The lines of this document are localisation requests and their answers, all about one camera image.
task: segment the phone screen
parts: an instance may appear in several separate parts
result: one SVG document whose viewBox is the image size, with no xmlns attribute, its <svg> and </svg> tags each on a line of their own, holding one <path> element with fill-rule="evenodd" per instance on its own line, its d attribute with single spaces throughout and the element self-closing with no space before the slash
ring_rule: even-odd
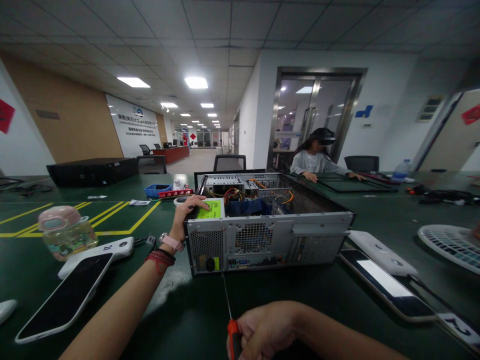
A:
<svg viewBox="0 0 480 360">
<path fill-rule="evenodd" d="M 68 324 L 112 256 L 112 253 L 105 253 L 80 261 L 18 334 L 18 339 L 29 338 Z"/>
<path fill-rule="evenodd" d="M 435 315 L 431 308 L 362 252 L 344 250 L 340 254 L 405 316 L 417 318 Z"/>
</svg>

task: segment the smartphone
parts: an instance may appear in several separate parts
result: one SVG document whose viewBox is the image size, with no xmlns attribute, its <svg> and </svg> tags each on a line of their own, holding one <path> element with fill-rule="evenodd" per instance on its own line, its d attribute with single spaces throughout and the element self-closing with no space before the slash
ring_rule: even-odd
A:
<svg viewBox="0 0 480 360">
<path fill-rule="evenodd" d="M 402 319 L 410 323 L 437 320 L 435 312 L 388 272 L 358 250 L 342 250 L 339 256 Z"/>
<path fill-rule="evenodd" d="M 29 343 L 70 327 L 95 294 L 112 259 L 112 253 L 104 253 L 80 261 L 20 330 L 15 342 Z"/>
</svg>

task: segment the white shirt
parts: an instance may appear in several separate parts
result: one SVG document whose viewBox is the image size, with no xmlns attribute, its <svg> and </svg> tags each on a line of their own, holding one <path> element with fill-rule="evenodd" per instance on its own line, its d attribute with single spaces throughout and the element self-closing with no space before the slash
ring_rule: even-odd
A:
<svg viewBox="0 0 480 360">
<path fill-rule="evenodd" d="M 323 152 L 310 155 L 307 150 L 302 150 L 293 157 L 290 172 L 300 175 L 303 172 L 309 173 L 337 173 L 346 175 L 350 170 L 338 166 Z"/>
</svg>

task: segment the black computer case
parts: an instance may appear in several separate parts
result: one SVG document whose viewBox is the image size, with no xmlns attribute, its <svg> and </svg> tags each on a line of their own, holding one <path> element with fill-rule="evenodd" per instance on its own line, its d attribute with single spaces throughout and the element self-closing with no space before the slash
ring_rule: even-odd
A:
<svg viewBox="0 0 480 360">
<path fill-rule="evenodd" d="M 46 168 L 59 188 L 109 186 L 139 173 L 134 157 L 94 158 Z"/>
</svg>

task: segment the red screwdriver handle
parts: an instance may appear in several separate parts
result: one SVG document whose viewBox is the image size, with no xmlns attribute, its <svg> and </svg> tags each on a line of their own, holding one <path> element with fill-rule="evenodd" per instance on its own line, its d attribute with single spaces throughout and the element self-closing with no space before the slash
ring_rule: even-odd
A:
<svg viewBox="0 0 480 360">
<path fill-rule="evenodd" d="M 239 326 L 235 320 L 230 319 L 226 328 L 230 336 L 231 360 L 238 360 L 242 353 L 242 338 L 239 333 Z"/>
</svg>

